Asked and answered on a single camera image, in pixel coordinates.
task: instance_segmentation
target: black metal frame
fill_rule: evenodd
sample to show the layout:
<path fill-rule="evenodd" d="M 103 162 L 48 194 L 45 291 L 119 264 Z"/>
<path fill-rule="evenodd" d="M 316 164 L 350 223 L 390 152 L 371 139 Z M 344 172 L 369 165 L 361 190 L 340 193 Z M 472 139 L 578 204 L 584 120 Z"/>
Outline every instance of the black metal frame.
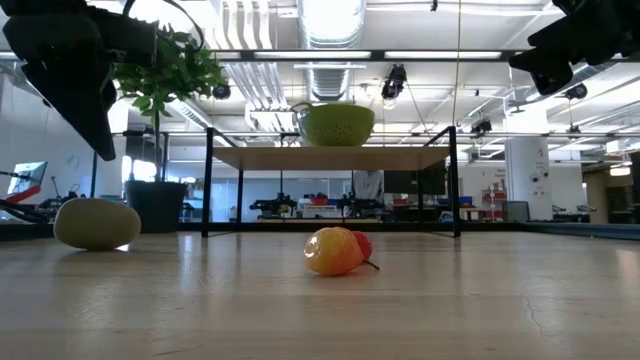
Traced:
<path fill-rule="evenodd" d="M 369 56 L 363 57 L 358 55 L 344 56 L 350 52 L 368 52 Z M 370 63 L 370 62 L 385 62 L 385 63 L 408 63 L 408 62 L 420 62 L 420 63 L 507 63 L 509 58 L 515 56 L 525 50 L 518 49 L 486 49 L 486 50 L 465 50 L 461 49 L 461 53 L 472 52 L 477 54 L 476 56 L 463 56 L 460 59 L 457 56 L 450 56 L 451 53 L 455 53 L 456 50 L 446 49 L 354 49 L 354 50 L 341 50 L 341 49 L 326 49 L 326 50 L 309 50 L 309 49 L 234 49 L 234 50 L 216 50 L 215 55 L 223 63 L 233 62 L 271 62 L 277 61 L 279 63 L 292 63 L 292 62 L 355 62 L 355 63 Z M 335 57 L 318 57 L 308 56 L 303 57 L 302 54 L 318 54 L 318 53 L 330 53 L 337 54 L 344 52 L 343 56 Z M 402 52 L 403 56 L 388 57 L 388 52 Z M 438 53 L 447 54 L 448 56 L 438 56 Z M 483 53 L 500 53 L 498 56 L 483 56 Z M 279 56 L 280 54 L 290 54 L 291 56 Z M 640 54 L 632 54 L 631 56 L 623 59 L 612 58 L 609 63 L 637 63 L 640 62 Z"/>
<path fill-rule="evenodd" d="M 96 175 L 98 174 L 98 153 L 93 152 L 93 164 L 91 166 L 91 193 L 89 197 L 96 197 Z"/>
<path fill-rule="evenodd" d="M 282 134 L 280 137 L 280 146 L 284 146 L 284 138 L 287 136 L 294 136 L 297 134 L 287 133 Z M 182 224 L 181 230 L 200 230 L 202 237 L 208 237 L 210 231 L 310 231 L 314 229 L 320 229 L 325 226 L 335 226 L 335 223 L 321 224 L 321 223 L 243 223 L 242 222 L 242 200 L 244 192 L 244 171 L 242 169 L 238 172 L 238 199 L 236 204 L 237 215 L 234 223 L 212 223 L 210 221 L 211 211 L 211 182 L 213 171 L 213 156 L 215 155 L 213 149 L 214 136 L 219 136 L 219 132 L 214 128 L 207 129 L 207 152 L 205 159 L 205 174 L 204 174 L 204 201 L 202 209 L 202 221 L 197 226 L 191 224 Z M 458 157 L 457 157 L 457 142 L 456 142 L 456 128 L 454 126 L 447 127 L 439 134 L 431 138 L 425 146 L 433 145 L 438 139 L 448 136 L 449 137 L 449 203 L 451 204 L 451 210 L 453 212 L 453 224 L 448 226 L 447 224 L 434 224 L 425 223 L 424 221 L 424 203 L 420 201 L 424 197 L 424 186 L 422 182 L 422 176 L 418 174 L 418 223 L 406 223 L 406 224 L 357 224 L 349 223 L 349 227 L 352 229 L 362 229 L 363 231 L 432 231 L 442 232 L 453 230 L 453 237 L 459 238 L 462 234 L 462 221 L 460 219 L 460 194 L 458 193 Z M 283 187 L 283 172 L 280 172 L 280 191 Z"/>
<path fill-rule="evenodd" d="M 640 226 L 627 224 L 579 224 L 529 222 L 523 224 L 522 231 L 554 235 L 572 235 L 619 240 L 640 240 Z"/>

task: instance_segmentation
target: potted plant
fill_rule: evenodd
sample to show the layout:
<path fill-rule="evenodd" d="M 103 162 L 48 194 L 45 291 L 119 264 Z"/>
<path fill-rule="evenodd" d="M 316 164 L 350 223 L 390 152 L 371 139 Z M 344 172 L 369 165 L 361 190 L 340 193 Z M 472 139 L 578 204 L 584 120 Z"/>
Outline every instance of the potted plant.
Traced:
<path fill-rule="evenodd" d="M 114 78 L 120 83 L 122 97 L 133 98 L 143 117 L 149 117 L 155 130 L 155 182 L 127 181 L 125 193 L 129 206 L 142 220 L 146 233 L 168 233 L 177 230 L 186 185 L 163 182 L 160 177 L 160 121 L 171 117 L 165 105 L 185 101 L 192 96 L 210 97 L 213 89 L 226 85 L 222 67 L 212 59 L 213 51 L 198 46 L 190 34 L 176 32 L 170 26 L 158 32 L 157 58 L 149 68 L 117 64 Z"/>

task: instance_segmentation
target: black pot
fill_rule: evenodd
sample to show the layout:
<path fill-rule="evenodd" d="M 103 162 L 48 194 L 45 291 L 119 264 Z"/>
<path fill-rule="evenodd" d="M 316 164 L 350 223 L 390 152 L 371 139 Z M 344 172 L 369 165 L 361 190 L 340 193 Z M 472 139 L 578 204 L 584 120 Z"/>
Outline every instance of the black pot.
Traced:
<path fill-rule="evenodd" d="M 142 233 L 162 234 L 178 231 L 178 220 L 187 185 L 172 182 L 127 181 L 127 202 L 142 221 Z"/>

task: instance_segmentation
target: wall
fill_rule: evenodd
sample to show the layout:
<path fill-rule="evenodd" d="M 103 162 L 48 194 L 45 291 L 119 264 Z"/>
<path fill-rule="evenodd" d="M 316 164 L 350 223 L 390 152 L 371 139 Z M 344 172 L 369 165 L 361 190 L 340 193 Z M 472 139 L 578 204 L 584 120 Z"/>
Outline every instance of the wall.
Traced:
<path fill-rule="evenodd" d="M 600 171 L 585 175 L 587 183 L 587 199 L 589 206 L 596 209 L 590 213 L 592 224 L 609 223 L 609 209 L 607 206 L 607 177 L 609 174 Z"/>
<path fill-rule="evenodd" d="M 91 147 L 42 99 L 14 87 L 6 76 L 0 84 L 0 169 L 13 171 L 17 163 L 48 162 L 42 192 L 25 203 L 36 204 L 55 197 L 51 176 L 56 177 L 61 195 L 75 184 L 79 186 L 78 193 L 89 195 Z M 10 180 L 0 176 L 0 193 L 6 194 Z"/>
<path fill-rule="evenodd" d="M 96 197 L 101 195 L 121 196 L 123 190 L 122 157 L 125 155 L 126 144 L 126 138 L 114 137 L 113 146 L 116 150 L 116 159 L 107 162 L 98 157 Z"/>
<path fill-rule="evenodd" d="M 631 187 L 633 186 L 633 178 L 631 175 L 626 176 L 611 176 L 608 171 L 605 171 L 607 178 L 607 187 Z"/>
<path fill-rule="evenodd" d="M 462 195 L 473 196 L 477 207 L 482 206 L 482 191 L 506 176 L 504 164 L 461 164 Z M 582 169 L 579 164 L 552 164 L 549 171 L 553 204 L 575 212 L 576 206 L 586 204 L 582 189 Z"/>

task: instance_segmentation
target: monitor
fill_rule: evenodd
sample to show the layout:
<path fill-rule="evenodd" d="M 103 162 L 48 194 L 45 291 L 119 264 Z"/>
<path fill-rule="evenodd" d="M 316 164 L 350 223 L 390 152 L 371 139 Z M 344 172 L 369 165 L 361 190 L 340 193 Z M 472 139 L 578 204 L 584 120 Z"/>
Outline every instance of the monitor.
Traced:
<path fill-rule="evenodd" d="M 34 162 L 26 164 L 17 164 L 14 173 L 29 177 L 28 179 L 13 177 L 9 184 L 9 195 L 19 194 L 30 188 L 42 184 L 44 172 L 47 169 L 47 162 Z"/>
<path fill-rule="evenodd" d="M 446 194 L 446 165 L 439 161 L 420 172 L 424 195 Z M 418 172 L 416 171 L 385 171 L 384 192 L 387 194 L 417 194 Z"/>

